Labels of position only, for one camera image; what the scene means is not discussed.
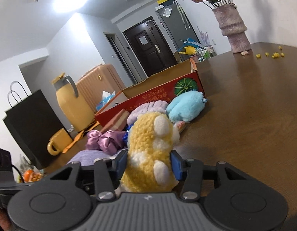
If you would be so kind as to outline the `left hand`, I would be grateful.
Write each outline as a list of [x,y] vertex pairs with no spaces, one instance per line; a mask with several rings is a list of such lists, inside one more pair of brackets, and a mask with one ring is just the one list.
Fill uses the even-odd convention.
[[0,227],[4,231],[10,231],[12,230],[12,223],[6,214],[6,212],[3,209],[0,209]]

